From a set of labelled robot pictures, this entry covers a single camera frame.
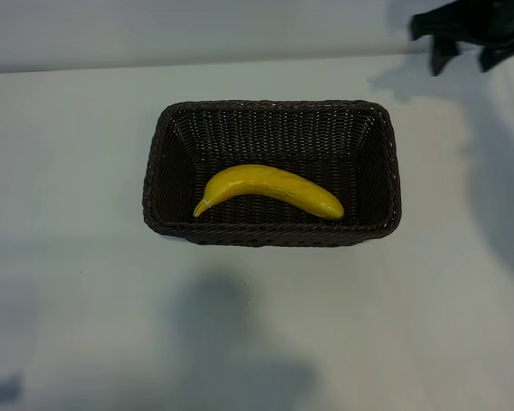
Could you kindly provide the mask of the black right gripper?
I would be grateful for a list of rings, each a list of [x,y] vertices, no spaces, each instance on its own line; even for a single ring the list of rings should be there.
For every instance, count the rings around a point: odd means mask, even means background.
[[[459,55],[457,42],[481,45],[482,73],[514,57],[514,1],[453,1],[410,19],[410,38],[432,37],[432,76]]]

